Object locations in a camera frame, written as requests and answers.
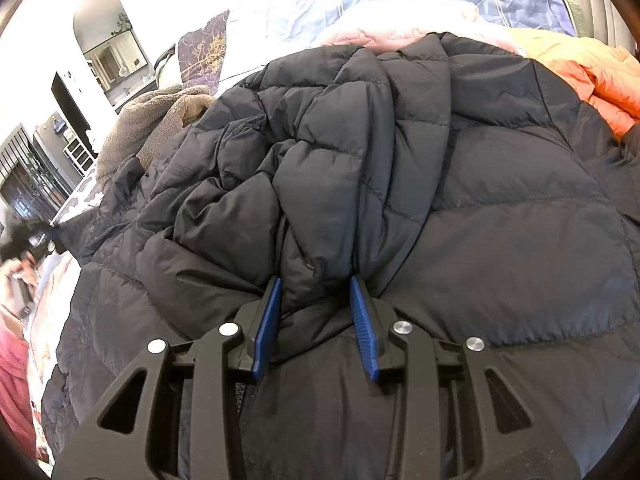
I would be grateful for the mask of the black puffer jacket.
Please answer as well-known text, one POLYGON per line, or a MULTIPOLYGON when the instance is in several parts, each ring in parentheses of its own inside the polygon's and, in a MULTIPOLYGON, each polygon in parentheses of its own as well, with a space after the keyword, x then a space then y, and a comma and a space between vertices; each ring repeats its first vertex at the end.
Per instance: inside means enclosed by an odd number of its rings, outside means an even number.
POLYGON ((349 282, 483 341, 573 457, 639 451, 639 153, 534 60, 450 34, 306 50, 246 77, 63 224, 80 264, 44 390, 55 454, 154 339, 282 284, 268 372, 237 388, 251 479, 385 479, 399 387, 367 378, 349 282))

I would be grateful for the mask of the dark cabinet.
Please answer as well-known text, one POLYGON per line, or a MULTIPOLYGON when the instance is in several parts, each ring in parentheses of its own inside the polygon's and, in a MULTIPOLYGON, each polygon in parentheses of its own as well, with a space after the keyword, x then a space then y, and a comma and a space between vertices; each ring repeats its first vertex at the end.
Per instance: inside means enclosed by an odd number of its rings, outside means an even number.
POLYGON ((51 221, 70 192, 38 141, 18 125, 1 144, 2 200, 17 217, 51 221))

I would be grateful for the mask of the brown fleece garment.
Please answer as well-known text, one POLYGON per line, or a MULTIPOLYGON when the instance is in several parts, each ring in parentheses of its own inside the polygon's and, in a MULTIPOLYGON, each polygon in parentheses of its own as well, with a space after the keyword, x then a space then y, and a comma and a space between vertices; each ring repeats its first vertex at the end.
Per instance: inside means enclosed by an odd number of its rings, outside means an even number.
POLYGON ((102 192, 111 185, 124 161, 136 156, 147 170, 177 133, 200 118, 215 102, 205 84, 182 84, 143 93, 120 111, 96 160, 96 183, 102 192))

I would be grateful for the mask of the pink fleece sleeve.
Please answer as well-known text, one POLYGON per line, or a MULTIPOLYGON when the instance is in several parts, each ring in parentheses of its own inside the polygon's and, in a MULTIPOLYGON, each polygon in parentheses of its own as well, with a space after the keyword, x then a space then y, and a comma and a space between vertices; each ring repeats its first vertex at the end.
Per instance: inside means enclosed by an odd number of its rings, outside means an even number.
POLYGON ((27 381, 28 345, 1 322, 1 414, 32 460, 37 440, 27 381))

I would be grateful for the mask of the dark floral pillow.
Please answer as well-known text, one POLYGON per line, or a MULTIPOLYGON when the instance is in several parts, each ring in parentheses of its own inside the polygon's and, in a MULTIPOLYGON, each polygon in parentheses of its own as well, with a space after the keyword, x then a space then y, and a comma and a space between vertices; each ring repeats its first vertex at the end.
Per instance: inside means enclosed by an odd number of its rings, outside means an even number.
POLYGON ((230 11, 211 18, 207 24, 187 32, 177 44, 180 77, 185 87, 206 86, 218 90, 227 50, 227 22, 230 11))

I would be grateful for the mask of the pink folded garment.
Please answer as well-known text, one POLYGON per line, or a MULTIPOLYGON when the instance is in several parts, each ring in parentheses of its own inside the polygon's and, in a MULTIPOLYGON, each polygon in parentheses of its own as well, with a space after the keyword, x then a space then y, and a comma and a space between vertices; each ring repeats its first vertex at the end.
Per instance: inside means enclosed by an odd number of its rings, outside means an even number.
POLYGON ((407 47, 431 32, 450 32, 526 55, 510 28, 488 22, 474 3, 462 0, 360 2, 326 29, 319 44, 352 44, 380 54, 407 47))

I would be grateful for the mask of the orange puffer jacket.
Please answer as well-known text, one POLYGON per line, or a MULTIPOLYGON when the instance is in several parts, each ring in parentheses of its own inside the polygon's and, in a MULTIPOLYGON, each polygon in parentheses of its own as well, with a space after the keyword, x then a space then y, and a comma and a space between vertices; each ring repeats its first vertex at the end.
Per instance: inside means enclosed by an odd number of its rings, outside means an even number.
POLYGON ((530 58, 565 80, 620 140, 639 122, 639 61, 623 47, 532 28, 511 30, 530 58))

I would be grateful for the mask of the wall mirror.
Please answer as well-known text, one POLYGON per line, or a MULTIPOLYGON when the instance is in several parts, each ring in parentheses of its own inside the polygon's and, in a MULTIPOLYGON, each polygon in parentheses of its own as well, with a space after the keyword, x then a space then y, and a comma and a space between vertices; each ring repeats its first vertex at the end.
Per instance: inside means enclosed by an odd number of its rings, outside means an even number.
POLYGON ((146 65, 146 58, 131 30, 111 36, 84 55, 93 76, 105 92, 146 65))

